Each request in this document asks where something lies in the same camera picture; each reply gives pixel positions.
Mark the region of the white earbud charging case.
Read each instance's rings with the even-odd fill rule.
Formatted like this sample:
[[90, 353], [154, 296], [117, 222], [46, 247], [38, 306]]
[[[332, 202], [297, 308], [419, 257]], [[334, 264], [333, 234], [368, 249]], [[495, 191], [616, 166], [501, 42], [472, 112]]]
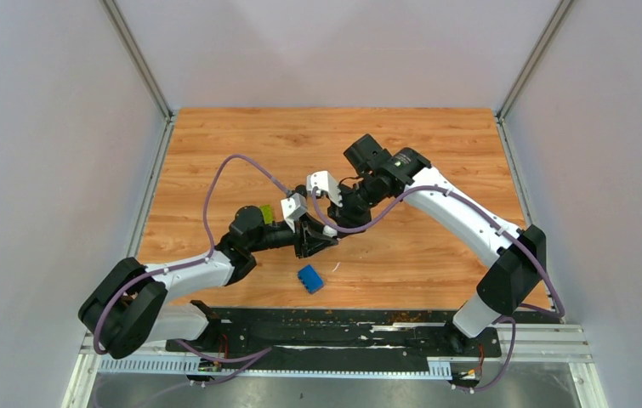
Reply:
[[329, 237], [336, 237], [338, 235], [338, 232], [334, 228], [328, 225], [325, 225], [323, 227], [322, 233], [323, 235], [329, 236]]

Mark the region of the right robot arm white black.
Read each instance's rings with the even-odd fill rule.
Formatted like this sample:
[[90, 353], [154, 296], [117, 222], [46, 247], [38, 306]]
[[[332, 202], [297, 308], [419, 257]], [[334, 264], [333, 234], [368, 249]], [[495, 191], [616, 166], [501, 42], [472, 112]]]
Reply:
[[476, 348], [480, 333], [510, 316], [547, 277], [546, 235], [541, 229], [521, 228], [485, 209], [414, 149], [390, 154], [366, 134], [344, 157], [359, 177], [353, 185], [344, 185], [327, 172], [307, 178], [310, 194], [330, 199], [327, 215], [336, 231], [359, 234], [377, 223], [371, 210], [383, 200], [404, 202], [452, 232], [487, 266], [475, 293], [446, 330], [447, 347], [453, 353], [464, 355]]

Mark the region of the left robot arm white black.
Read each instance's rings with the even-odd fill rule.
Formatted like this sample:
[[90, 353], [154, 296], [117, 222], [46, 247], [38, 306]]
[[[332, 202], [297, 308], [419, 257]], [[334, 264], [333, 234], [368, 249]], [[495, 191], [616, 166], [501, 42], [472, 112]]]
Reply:
[[118, 261], [78, 318], [94, 335], [94, 351], [116, 360], [159, 340], [189, 340], [209, 351], [219, 344], [219, 326], [201, 307], [173, 306], [173, 300], [243, 280], [257, 265], [255, 252], [292, 247], [298, 258], [308, 258], [337, 244], [336, 231], [306, 213], [291, 223], [267, 224], [259, 207], [242, 207], [228, 232], [199, 256], [157, 264]]

